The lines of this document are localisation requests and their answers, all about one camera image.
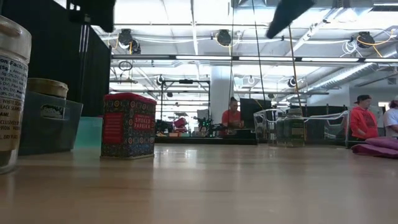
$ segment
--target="monitor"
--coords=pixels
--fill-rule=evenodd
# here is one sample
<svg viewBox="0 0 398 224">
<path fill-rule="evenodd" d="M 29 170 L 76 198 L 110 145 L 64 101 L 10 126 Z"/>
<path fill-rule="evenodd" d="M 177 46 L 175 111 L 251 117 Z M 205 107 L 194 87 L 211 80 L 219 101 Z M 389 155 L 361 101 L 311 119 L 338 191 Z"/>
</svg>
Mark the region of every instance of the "monitor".
<svg viewBox="0 0 398 224">
<path fill-rule="evenodd" d="M 241 98 L 241 120 L 244 121 L 245 128 L 254 129 L 254 113 L 266 109 L 271 109 L 271 101 Z"/>
</svg>

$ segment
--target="glass jar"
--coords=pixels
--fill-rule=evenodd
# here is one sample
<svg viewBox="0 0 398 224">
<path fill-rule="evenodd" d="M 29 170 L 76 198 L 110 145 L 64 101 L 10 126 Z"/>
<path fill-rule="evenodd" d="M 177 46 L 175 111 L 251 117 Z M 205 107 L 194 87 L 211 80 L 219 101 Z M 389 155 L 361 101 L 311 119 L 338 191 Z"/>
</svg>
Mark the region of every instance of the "glass jar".
<svg viewBox="0 0 398 224">
<path fill-rule="evenodd" d="M 290 109 L 284 119 L 284 137 L 287 147 L 304 146 L 304 118 L 301 109 Z"/>
<path fill-rule="evenodd" d="M 21 136 L 31 34 L 0 16 L 0 174 L 13 170 Z"/>
<path fill-rule="evenodd" d="M 278 119 L 276 120 L 276 143 L 280 147 L 285 146 L 285 133 L 284 133 L 284 121 L 286 115 L 278 113 Z"/>
</svg>

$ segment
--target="teal plastic container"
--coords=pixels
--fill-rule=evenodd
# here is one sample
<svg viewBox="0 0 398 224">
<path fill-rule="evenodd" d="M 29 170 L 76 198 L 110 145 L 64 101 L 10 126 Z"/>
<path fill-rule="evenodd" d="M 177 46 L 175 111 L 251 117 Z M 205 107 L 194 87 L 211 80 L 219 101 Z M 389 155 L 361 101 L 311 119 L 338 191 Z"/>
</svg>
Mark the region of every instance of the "teal plastic container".
<svg viewBox="0 0 398 224">
<path fill-rule="evenodd" d="M 101 149 L 102 139 L 102 118 L 81 117 L 75 149 L 79 147 L 98 147 Z"/>
</svg>

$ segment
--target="jar label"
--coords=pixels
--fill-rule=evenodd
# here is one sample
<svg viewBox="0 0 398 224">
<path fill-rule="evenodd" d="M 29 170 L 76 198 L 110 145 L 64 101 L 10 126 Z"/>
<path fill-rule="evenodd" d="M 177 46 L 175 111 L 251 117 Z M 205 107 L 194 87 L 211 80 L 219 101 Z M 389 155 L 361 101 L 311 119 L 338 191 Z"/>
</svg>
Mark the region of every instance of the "jar label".
<svg viewBox="0 0 398 224">
<path fill-rule="evenodd" d="M 19 147 L 28 66 L 0 55 L 0 151 Z"/>
</svg>

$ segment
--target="ceiling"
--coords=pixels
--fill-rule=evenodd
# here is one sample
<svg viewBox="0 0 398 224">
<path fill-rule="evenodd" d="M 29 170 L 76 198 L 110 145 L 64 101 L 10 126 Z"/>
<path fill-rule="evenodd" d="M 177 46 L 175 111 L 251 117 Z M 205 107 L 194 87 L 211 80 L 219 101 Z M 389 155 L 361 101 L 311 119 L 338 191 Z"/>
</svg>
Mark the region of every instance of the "ceiling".
<svg viewBox="0 0 398 224">
<path fill-rule="evenodd" d="M 106 44 L 115 48 L 114 55 L 129 54 L 127 50 L 116 45 L 116 39 L 121 29 L 131 29 L 132 36 L 140 43 L 142 55 L 257 56 L 259 52 L 261 56 L 290 56 L 288 29 L 283 30 L 275 39 L 269 40 L 265 37 L 268 25 L 274 16 L 274 7 L 256 7 L 254 16 L 252 7 L 232 10 L 228 0 L 192 2 L 193 5 L 187 0 L 118 0 L 114 10 L 115 31 L 107 34 L 99 27 L 93 28 Z M 315 7 L 307 11 L 291 25 L 293 45 L 297 45 L 294 55 L 296 57 L 377 57 L 372 47 L 354 50 L 354 45 L 347 46 L 350 38 L 356 38 L 361 31 L 370 32 L 376 43 L 389 40 L 378 45 L 379 50 L 389 48 L 397 42 L 395 35 L 398 31 L 395 29 L 398 13 L 370 10 L 370 7 L 361 7 L 332 11 L 330 7 Z M 228 29 L 234 39 L 231 52 L 228 47 L 219 45 L 214 38 L 220 29 Z M 307 34 L 308 38 L 301 41 L 300 39 Z M 158 90 L 159 86 L 155 83 L 160 74 L 166 80 L 184 78 L 209 80 L 212 66 L 206 62 L 129 60 L 134 68 L 124 72 L 117 66 L 120 61 L 122 60 L 112 61 L 115 64 L 111 71 L 110 84 L 113 91 Z M 261 74 L 258 64 L 255 63 L 231 63 L 231 66 L 235 91 L 261 90 L 261 76 L 264 79 L 265 91 L 290 91 L 287 80 L 292 78 L 294 72 L 289 64 L 263 65 Z M 343 67 L 347 65 L 328 63 L 298 65 L 297 79 L 300 81 L 300 87 L 305 88 Z M 169 87 L 169 90 L 195 91 L 203 90 L 203 87 L 197 84 L 183 85 Z M 207 94 L 186 93 L 174 96 L 174 99 L 206 100 Z"/>
</svg>

